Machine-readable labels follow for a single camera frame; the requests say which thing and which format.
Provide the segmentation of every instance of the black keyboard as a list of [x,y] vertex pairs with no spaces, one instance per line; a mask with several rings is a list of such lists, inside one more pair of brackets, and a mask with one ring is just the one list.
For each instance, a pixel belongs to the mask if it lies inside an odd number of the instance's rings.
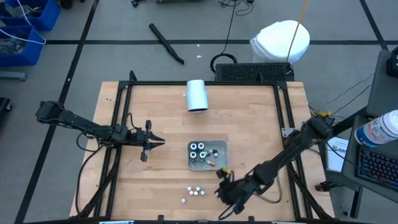
[[381,184],[379,181],[381,181],[398,189],[398,159],[361,147],[357,162],[360,167],[356,171],[357,177],[379,185]]

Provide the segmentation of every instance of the blue storage bin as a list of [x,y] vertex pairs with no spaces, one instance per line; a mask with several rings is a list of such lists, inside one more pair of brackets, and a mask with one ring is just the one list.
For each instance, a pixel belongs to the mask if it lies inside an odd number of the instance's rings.
[[[36,30],[52,30],[55,22],[60,15],[60,8],[55,0],[19,0],[22,5],[28,5],[31,8],[44,6],[43,13],[40,17],[28,17],[29,22]],[[5,0],[5,3],[12,7],[20,7],[17,0]],[[29,25],[25,21],[25,17],[0,17],[0,20],[7,26],[24,26]]]
[[[28,40],[36,42],[43,42],[43,38],[37,33],[32,26],[13,26],[13,27],[0,27],[4,32],[15,35],[19,32],[29,34]],[[12,38],[0,32],[0,39]],[[39,59],[40,52],[42,51],[42,44],[26,42],[23,51],[19,54],[0,54],[0,67],[35,65]]]

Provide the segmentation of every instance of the wooden tabletop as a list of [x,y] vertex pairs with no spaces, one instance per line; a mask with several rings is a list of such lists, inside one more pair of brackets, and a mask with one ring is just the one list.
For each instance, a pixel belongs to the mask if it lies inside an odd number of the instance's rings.
[[[99,93],[93,121],[110,124],[117,82],[104,82]],[[295,124],[310,117],[303,83],[288,83],[290,104]],[[272,159],[282,150],[279,123],[271,86],[206,86],[209,110],[202,113],[187,111],[183,94],[186,86],[133,86],[130,112],[134,125],[144,127],[152,121],[152,131],[166,139],[166,144],[152,150],[147,162],[140,161],[142,148],[123,147],[118,174],[112,219],[155,220],[164,215],[166,220],[217,220],[227,207],[213,192],[218,188],[214,171],[191,171],[187,167],[187,144],[194,140],[224,139],[228,142],[229,168],[241,178],[256,164]],[[283,109],[285,103],[280,92]],[[88,149],[96,142],[89,141]],[[105,150],[87,163],[80,182],[80,209],[98,188]],[[325,180],[322,162],[312,151],[302,153],[309,191],[325,211],[334,217],[328,192],[317,192],[315,185]],[[246,209],[227,220],[247,220],[252,215],[261,220],[294,220],[286,169],[279,172],[282,201],[269,204],[253,196]],[[187,187],[200,186],[204,196],[191,196]],[[302,194],[297,190],[301,214]],[[275,183],[263,196],[278,198]],[[108,193],[104,195],[101,214],[104,214]],[[75,215],[72,206],[71,215]]]

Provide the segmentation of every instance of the black cable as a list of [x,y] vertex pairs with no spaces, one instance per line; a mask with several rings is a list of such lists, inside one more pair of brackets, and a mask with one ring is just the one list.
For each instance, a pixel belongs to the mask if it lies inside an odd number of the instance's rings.
[[233,1],[234,3],[238,2],[236,4],[237,6],[241,3],[241,0],[229,0],[228,3],[226,3],[226,4],[224,3],[224,2],[226,2],[226,0],[222,0],[222,1],[217,0],[217,1],[221,4],[221,7],[234,7],[234,5],[230,5],[231,1]]
[[352,87],[349,87],[344,93],[338,95],[334,100],[327,102],[325,105],[323,105],[321,108],[319,108],[319,110],[317,111],[317,113],[322,110],[326,105],[336,101],[338,98],[340,98],[341,96],[345,95],[348,91],[352,90],[354,87],[358,86],[359,84],[361,84],[362,82],[365,82],[366,80],[368,80],[370,77],[372,77],[374,75],[374,73],[370,76],[368,76],[367,78],[365,78],[364,80],[358,82],[357,84],[353,85]]
[[372,179],[375,180],[377,183],[383,185],[383,187],[386,187],[386,188],[388,188],[388,189],[390,189],[390,190],[393,190],[393,191],[395,191],[395,192],[398,193],[398,190],[397,190],[397,189],[391,187],[389,184],[385,183],[384,181],[381,181],[381,180],[375,178],[375,177],[374,177],[371,173],[369,173],[368,171],[365,171],[364,169],[358,167],[356,164],[354,164],[353,162],[349,161],[348,159],[346,159],[346,158],[343,157],[342,155],[338,154],[338,153],[329,145],[329,142],[326,142],[326,144],[329,146],[329,148],[330,148],[337,156],[339,156],[340,158],[342,158],[345,162],[348,162],[349,164],[351,164],[353,167],[355,167],[355,169],[360,170],[360,171],[366,173],[368,177],[372,178]]
[[97,146],[98,146],[98,148],[96,149],[96,150],[89,150],[89,149],[86,149],[86,148],[84,148],[84,147],[82,147],[81,145],[80,145],[80,143],[79,143],[79,139],[80,139],[80,137],[82,136],[82,135],[85,135],[85,134],[87,134],[88,132],[90,132],[90,131],[94,131],[94,130],[112,130],[111,128],[92,128],[92,129],[86,129],[86,130],[84,130],[84,131],[82,131],[78,136],[77,136],[77,138],[76,138],[76,145],[77,145],[77,147],[79,148],[79,149],[81,149],[81,150],[83,150],[83,151],[86,151],[86,152],[95,152],[95,151],[97,151],[99,148],[100,148],[100,142],[98,141],[98,137],[97,136],[94,136],[94,138],[95,138],[95,140],[96,140],[96,142],[97,142]]
[[131,130],[133,130],[133,129],[136,130],[137,127],[135,127],[135,125],[132,123],[132,114],[131,114],[131,113],[128,113],[127,116],[130,116],[130,123],[131,123],[131,126],[132,126],[132,129],[130,129],[129,131],[131,131]]
[[233,5],[232,16],[231,16],[231,22],[229,23],[228,35],[226,36],[226,41],[225,41],[224,50],[223,50],[220,54],[214,56],[214,57],[211,59],[211,61],[210,61],[210,69],[211,69],[211,71],[212,71],[214,74],[216,73],[216,69],[214,68],[214,62],[215,62],[215,60],[218,59],[219,57],[225,56],[225,57],[230,58],[234,63],[237,63],[237,62],[238,62],[238,60],[236,59],[236,57],[235,57],[234,55],[231,55],[231,54],[224,54],[224,52],[225,52],[225,50],[226,50],[226,46],[228,45],[229,33],[231,32],[231,26],[232,26],[232,21],[233,21],[233,19],[234,19],[235,7],[236,7],[236,1],[234,2],[234,5]]
[[99,147],[96,151],[94,151],[91,155],[89,155],[87,157],[87,159],[83,162],[83,164],[81,165],[81,168],[79,170],[79,174],[77,176],[77,187],[76,187],[76,194],[75,194],[75,208],[76,208],[76,212],[77,214],[80,213],[79,211],[79,205],[78,205],[78,198],[79,198],[79,188],[80,188],[80,177],[81,177],[81,173],[83,172],[83,168],[86,166],[87,162],[97,153],[100,151],[100,149],[102,149],[103,146]]
[[[245,3],[248,7],[245,8],[245,9],[240,9],[240,10],[236,11],[236,12],[235,12],[235,15],[237,15],[237,16],[245,16],[245,15],[249,14],[250,12],[252,12],[253,9],[254,9],[254,5],[253,5],[252,3],[248,3],[248,2],[246,2],[245,0],[242,0],[242,1],[243,1],[243,3]],[[249,12],[245,12],[245,13],[242,13],[242,14],[239,13],[239,12],[247,11],[248,9],[249,9]]]
[[223,215],[234,205],[230,205],[228,208],[226,208],[226,210],[224,210],[219,216],[218,216],[218,220],[222,221],[228,217],[230,217],[232,215],[232,213],[234,213],[234,210],[232,209],[228,214],[226,214],[224,217]]
[[236,2],[235,2],[234,7],[232,9],[231,21],[229,22],[228,34],[226,36],[226,42],[225,42],[224,50],[222,51],[222,53],[224,53],[224,51],[226,50],[226,46],[228,45],[229,33],[231,32],[231,26],[232,26],[232,21],[234,19],[235,7],[236,7]]
[[333,114],[332,114],[332,116],[334,115],[334,114],[336,114],[337,112],[339,112],[341,109],[343,109],[343,108],[345,108],[346,106],[348,106],[350,103],[352,103],[355,99],[357,99],[359,96],[361,96],[362,95],[362,93],[364,93],[370,86],[372,86],[372,85],[368,85],[361,93],[359,93],[358,95],[356,95],[350,102],[348,102],[347,104],[345,104],[344,106],[342,106],[341,108],[339,108],[336,112],[334,112]]
[[269,200],[268,198],[265,198],[262,195],[256,194],[257,197],[259,197],[261,200],[268,202],[268,203],[279,203],[282,200],[282,196],[283,196],[282,187],[280,186],[280,181],[279,181],[279,171],[276,175],[276,184],[278,185],[278,192],[279,192],[279,198],[277,200],[275,200],[275,201]]

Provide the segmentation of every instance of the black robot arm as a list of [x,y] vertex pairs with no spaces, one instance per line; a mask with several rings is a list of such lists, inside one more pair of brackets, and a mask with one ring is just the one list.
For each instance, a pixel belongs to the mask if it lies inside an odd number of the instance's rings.
[[231,180],[226,170],[219,170],[217,175],[223,181],[220,182],[220,187],[215,193],[231,209],[227,216],[223,217],[223,214],[221,214],[219,219],[223,220],[233,212],[235,214],[241,213],[244,210],[244,204],[252,194],[261,195],[269,189],[281,168],[292,162],[301,152],[314,144],[330,139],[332,123],[333,120],[331,118],[323,119],[316,116],[309,119],[302,125],[300,131],[293,131],[287,137],[284,142],[285,150],[272,160],[256,165],[242,179],[233,180],[232,178]]
[[[135,128],[135,131],[131,132],[132,130],[129,130],[126,125],[109,126],[96,124],[66,110],[61,103],[56,101],[41,101],[36,117],[40,123],[79,130],[87,137],[95,137],[99,144],[104,146],[143,147],[141,153],[141,161],[143,162],[147,160],[147,151],[163,145],[165,141],[152,133],[150,120],[146,121],[145,131],[142,128]],[[162,142],[150,142],[150,139]]]

